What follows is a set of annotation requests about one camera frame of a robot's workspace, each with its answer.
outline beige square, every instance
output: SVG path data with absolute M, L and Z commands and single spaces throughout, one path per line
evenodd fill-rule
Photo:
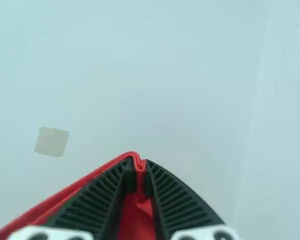
M 34 151 L 38 154 L 61 157 L 64 154 L 69 132 L 49 127 L 40 127 Z

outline screw hole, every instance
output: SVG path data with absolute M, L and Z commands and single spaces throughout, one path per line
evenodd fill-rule
M 84 239 L 82 237 L 75 236 L 75 237 L 70 238 L 69 240 L 84 240 Z
M 195 240 L 192 236 L 182 236 L 178 240 Z
M 214 239 L 215 240 L 233 240 L 233 238 L 226 232 L 224 231 L 217 231 L 214 234 Z
M 36 233 L 35 235 L 32 235 L 31 237 L 29 237 L 28 240 L 47 240 L 48 236 L 47 234 L 40 232 L 40 233 Z

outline light blue surface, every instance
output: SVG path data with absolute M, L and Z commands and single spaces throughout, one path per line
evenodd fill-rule
M 232 223 L 265 12 L 254 0 L 0 0 L 0 227 L 129 150 Z M 35 153 L 42 126 L 69 131 L 63 157 Z

